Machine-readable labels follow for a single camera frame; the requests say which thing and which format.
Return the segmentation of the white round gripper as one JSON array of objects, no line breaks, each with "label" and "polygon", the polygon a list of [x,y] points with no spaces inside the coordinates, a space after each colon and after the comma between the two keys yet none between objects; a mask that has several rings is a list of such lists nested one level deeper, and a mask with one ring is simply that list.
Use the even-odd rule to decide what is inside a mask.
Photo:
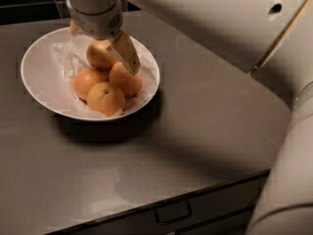
[{"label": "white round gripper", "polygon": [[109,39],[107,51],[122,62],[132,75],[139,71],[141,63],[136,48],[130,36],[120,30],[123,23],[120,0],[115,0],[109,9],[93,14],[78,11],[70,0],[67,0],[67,7],[72,18],[69,23],[72,36],[86,34],[97,40],[112,37]]}]

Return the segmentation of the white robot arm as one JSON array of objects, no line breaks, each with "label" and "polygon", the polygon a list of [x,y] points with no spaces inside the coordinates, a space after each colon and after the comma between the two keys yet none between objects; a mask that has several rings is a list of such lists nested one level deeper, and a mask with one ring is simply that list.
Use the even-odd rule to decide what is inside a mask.
[{"label": "white robot arm", "polygon": [[[313,235],[313,0],[126,0],[279,96],[288,134],[246,235]],[[87,35],[113,35],[118,0],[67,0]]]}]

